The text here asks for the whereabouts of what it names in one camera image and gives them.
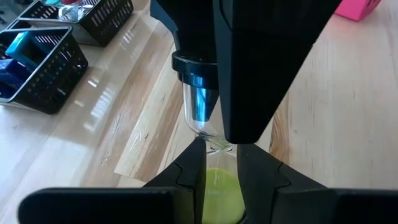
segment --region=basket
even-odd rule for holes
[[[19,19],[14,20],[5,29],[23,29],[31,28],[32,26],[26,21],[20,21]]]
[[[133,12],[131,0],[85,0],[91,10],[78,22],[58,20],[58,9],[40,1],[31,4],[19,17],[33,27],[73,27],[79,44],[106,46]]]
[[[17,91],[4,91],[0,104],[57,113],[86,71],[87,59],[70,27],[4,30],[0,33],[1,59],[10,58],[5,51],[17,34],[24,31],[29,31],[51,51]]]

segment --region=hourglass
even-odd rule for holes
[[[235,224],[244,217],[236,151],[224,138],[217,66],[179,51],[173,67],[183,85],[185,121],[206,141],[203,223]]]

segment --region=pink box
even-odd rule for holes
[[[379,5],[381,0],[343,0],[335,13],[355,21],[361,21]]]

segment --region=wooden table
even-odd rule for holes
[[[172,36],[133,3],[106,48],[82,46],[91,67],[59,114],[0,106],[0,223],[38,189],[140,187],[195,137]],[[396,0],[360,23],[332,17],[258,144],[330,187],[398,188]]]

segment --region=green sand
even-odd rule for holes
[[[208,169],[202,223],[236,224],[243,213],[244,203],[238,178],[223,169]]]

